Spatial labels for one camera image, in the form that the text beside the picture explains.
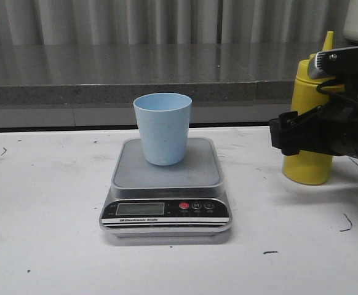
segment yellow bottle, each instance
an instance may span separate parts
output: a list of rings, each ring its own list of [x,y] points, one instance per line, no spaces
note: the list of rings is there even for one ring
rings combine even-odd
[[[331,50],[333,42],[333,32],[329,31],[325,38],[322,51]],[[293,97],[292,111],[302,114],[316,106],[325,104],[329,100],[328,95],[317,92],[316,87],[326,79],[311,79],[308,76],[309,61],[301,60],[296,74]],[[326,87],[329,91],[343,91],[343,85]],[[284,158],[283,173],[285,176],[298,183],[303,184],[322,184],[329,179],[332,166],[332,156],[319,154],[316,152],[300,151],[298,155],[290,155]]]

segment curtain fold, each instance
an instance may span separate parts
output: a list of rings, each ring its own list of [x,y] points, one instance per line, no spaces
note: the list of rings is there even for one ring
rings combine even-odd
[[[0,0],[0,45],[343,39],[349,0]]]

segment electronic scale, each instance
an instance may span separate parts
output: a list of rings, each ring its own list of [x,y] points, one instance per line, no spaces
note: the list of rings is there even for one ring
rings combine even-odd
[[[175,165],[146,161],[139,138],[124,142],[101,228],[118,237],[211,236],[227,232],[231,211],[213,142],[188,138]]]

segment plastic cup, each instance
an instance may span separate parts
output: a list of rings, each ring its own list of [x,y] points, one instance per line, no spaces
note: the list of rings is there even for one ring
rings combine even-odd
[[[178,93],[152,93],[134,101],[145,159],[173,165],[186,155],[191,98]]]

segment lcd screen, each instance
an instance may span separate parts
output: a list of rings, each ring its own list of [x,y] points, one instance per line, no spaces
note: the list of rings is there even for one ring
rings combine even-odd
[[[164,214],[164,203],[120,203],[116,215]]]

